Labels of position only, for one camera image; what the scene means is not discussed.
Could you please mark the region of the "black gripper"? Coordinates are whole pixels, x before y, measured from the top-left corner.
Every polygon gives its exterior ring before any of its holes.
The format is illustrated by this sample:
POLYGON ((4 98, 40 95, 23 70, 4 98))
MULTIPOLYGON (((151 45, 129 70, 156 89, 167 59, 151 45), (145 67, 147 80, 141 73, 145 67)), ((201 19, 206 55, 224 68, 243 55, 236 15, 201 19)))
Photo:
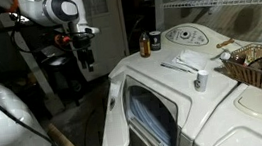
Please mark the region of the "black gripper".
POLYGON ((88 70, 89 72, 93 72, 94 67, 94 56, 92 55, 92 51, 90 50, 90 39, 87 35, 75 35, 73 38, 73 47, 77 50, 77 56, 82 64, 82 68, 86 69, 87 64, 89 64, 88 70))

